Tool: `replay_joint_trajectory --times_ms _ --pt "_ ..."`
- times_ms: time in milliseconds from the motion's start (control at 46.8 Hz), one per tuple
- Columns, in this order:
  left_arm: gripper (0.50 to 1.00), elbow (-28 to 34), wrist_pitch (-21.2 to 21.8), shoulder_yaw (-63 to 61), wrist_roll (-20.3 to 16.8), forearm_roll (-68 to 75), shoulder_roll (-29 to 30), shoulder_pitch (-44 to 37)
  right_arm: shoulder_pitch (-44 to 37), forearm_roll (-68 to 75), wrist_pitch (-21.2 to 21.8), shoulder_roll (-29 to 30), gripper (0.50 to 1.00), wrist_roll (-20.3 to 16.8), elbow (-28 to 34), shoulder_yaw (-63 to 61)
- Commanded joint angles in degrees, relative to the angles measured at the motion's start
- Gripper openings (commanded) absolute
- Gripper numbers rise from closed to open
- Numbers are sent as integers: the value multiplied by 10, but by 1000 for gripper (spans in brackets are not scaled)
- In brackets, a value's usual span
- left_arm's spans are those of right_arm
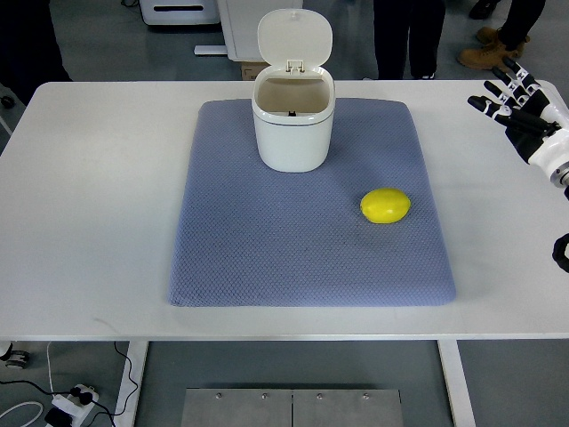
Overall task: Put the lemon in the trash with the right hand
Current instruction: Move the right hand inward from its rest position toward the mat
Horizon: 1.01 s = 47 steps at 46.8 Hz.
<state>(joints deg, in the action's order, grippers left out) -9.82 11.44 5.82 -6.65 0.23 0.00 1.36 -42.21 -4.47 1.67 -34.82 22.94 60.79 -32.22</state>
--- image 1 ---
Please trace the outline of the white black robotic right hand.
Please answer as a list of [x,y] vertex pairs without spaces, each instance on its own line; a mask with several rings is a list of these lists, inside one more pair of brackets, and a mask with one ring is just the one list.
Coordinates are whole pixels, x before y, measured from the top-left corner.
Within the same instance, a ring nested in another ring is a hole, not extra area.
[[568,107],[539,84],[516,61],[502,59],[505,70],[493,68],[501,81],[484,82],[493,96],[471,96],[470,106],[505,127],[517,154],[539,167],[558,188],[568,189]]

